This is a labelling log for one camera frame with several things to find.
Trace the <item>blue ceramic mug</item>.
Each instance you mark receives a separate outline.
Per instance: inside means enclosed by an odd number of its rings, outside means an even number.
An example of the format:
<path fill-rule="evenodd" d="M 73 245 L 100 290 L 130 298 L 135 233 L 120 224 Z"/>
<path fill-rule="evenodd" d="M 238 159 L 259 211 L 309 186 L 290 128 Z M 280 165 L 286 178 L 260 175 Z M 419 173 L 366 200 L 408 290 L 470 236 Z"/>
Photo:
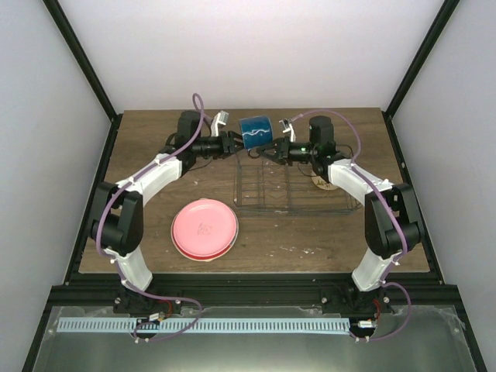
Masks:
<path fill-rule="evenodd" d="M 272 123 L 266 115 L 240 119 L 239 128 L 246 150 L 263 146 L 274 139 Z"/>

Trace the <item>black wire dish rack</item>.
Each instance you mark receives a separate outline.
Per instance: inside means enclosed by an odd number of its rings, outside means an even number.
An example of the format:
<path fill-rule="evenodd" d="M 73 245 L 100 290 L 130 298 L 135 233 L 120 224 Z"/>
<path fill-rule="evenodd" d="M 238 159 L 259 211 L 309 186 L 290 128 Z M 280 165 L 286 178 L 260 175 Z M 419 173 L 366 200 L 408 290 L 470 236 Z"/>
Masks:
<path fill-rule="evenodd" d="M 337 216 L 361 207 L 339 188 L 315 185 L 308 164 L 281 166 L 242 152 L 234 158 L 233 169 L 233 204 L 244 215 Z"/>

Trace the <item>cream ceramic bowl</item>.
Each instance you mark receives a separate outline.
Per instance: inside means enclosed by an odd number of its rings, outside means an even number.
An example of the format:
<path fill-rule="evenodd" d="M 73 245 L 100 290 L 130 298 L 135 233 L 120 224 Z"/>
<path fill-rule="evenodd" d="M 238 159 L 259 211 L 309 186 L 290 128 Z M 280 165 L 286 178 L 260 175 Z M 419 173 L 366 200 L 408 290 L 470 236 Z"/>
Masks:
<path fill-rule="evenodd" d="M 334 190 L 338 189 L 337 186 L 331 184 L 330 182 L 327 182 L 326 180 L 324 180 L 320 176 L 312 175 L 311 180 L 312 180 L 313 184 L 321 190 L 334 191 Z"/>

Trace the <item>pink plastic plate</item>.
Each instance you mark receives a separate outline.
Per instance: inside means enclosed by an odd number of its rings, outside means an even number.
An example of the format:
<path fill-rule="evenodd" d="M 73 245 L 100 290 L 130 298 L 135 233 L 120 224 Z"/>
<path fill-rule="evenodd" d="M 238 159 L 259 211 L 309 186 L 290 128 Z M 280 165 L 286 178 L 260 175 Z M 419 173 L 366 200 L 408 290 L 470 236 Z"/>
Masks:
<path fill-rule="evenodd" d="M 226 254 L 239 232 L 235 212 L 225 203 L 198 199 L 182 208 L 170 228 L 177 251 L 190 260 L 209 262 Z"/>

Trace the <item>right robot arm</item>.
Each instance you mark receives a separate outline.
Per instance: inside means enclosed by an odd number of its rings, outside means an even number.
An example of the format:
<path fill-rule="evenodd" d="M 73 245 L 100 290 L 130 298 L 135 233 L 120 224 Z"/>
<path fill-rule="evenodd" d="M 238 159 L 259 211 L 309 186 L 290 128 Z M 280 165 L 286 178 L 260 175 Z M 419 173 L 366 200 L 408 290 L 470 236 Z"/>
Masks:
<path fill-rule="evenodd" d="M 306 143 L 295 139 L 294 124 L 303 115 L 281 120 L 284 136 L 256 146 L 257 155 L 280 165 L 311 164 L 315 176 L 344 190 L 364 208 L 367 250 L 352 272 L 354 286 L 344 293 L 346 307 L 362 312 L 372 302 L 371 291 L 386 285 L 386 278 L 400 259 L 425 235 L 419 204 L 410 184 L 394 184 L 357 165 L 361 150 L 352 157 L 336 148 L 332 116 L 328 108 L 305 113 L 309 118 Z"/>

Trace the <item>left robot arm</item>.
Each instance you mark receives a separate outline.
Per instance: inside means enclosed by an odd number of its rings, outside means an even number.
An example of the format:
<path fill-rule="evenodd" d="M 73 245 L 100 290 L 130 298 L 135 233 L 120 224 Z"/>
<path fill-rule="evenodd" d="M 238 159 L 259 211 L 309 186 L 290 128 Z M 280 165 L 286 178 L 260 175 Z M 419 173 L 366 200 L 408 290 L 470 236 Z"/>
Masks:
<path fill-rule="evenodd" d="M 149 288 L 153 275 L 140 249 L 143 210 L 147 202 L 170 183 L 184 176 L 199 157 L 225 159 L 243 149 L 242 137 L 222 131 L 229 114 L 207 119 L 185 111 L 177 122 L 174 143 L 168 143 L 144 168 L 115 183 L 103 181 L 95 191 L 87 225 L 88 237 L 99 254 L 117 266 L 121 283 L 133 291 L 132 305 L 142 313 L 153 311 L 158 293 Z"/>

